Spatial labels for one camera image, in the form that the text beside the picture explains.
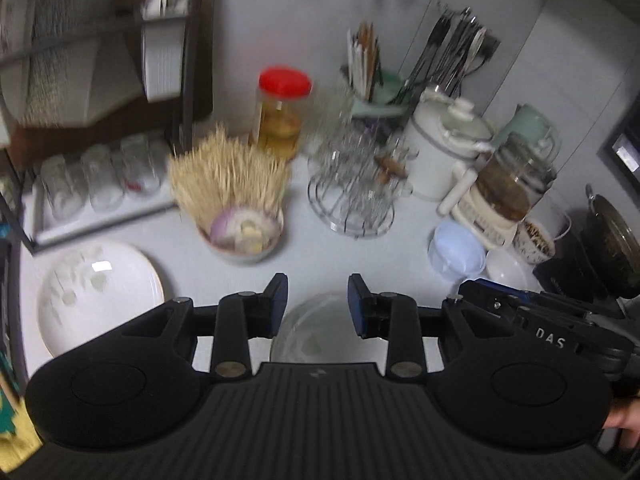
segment human hand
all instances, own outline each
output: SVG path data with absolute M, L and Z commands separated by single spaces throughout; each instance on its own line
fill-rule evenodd
M 640 398 L 614 399 L 605 428 L 621 428 L 620 447 L 631 449 L 640 440 Z

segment red lid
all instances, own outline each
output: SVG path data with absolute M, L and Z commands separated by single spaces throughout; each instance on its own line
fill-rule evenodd
M 258 84 L 263 92 L 285 99 L 306 97 L 311 93 L 311 79 L 288 66 L 271 66 L 263 70 Z

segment bundle of noodles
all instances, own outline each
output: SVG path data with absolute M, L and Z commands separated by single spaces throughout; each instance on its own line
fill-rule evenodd
M 227 139 L 222 126 L 169 163 L 178 206 L 207 234 L 220 213 L 237 206 L 277 216 L 289 177 L 286 161 Z

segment jar with red lid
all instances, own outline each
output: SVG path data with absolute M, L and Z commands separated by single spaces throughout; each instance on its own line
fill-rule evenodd
M 296 156 L 311 87 L 305 73 L 287 66 L 260 73 L 252 131 L 258 147 L 286 160 Z

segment tiled wall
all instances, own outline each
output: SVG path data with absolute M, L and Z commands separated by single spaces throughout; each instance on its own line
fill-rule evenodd
M 346 60 L 346 31 L 373 21 L 390 70 L 407 74 L 440 14 L 437 1 L 471 6 L 502 40 L 496 56 L 465 85 L 484 110 L 516 59 L 546 0 L 215 0 L 214 116 L 248 128 L 260 69 L 286 63 L 318 81 Z
M 585 184 L 604 195 L 640 236 L 640 198 L 604 163 L 601 147 L 640 92 L 640 28 L 603 0 L 548 0 L 486 117 L 505 124 L 530 103 L 560 130 L 553 195 L 578 225 Z

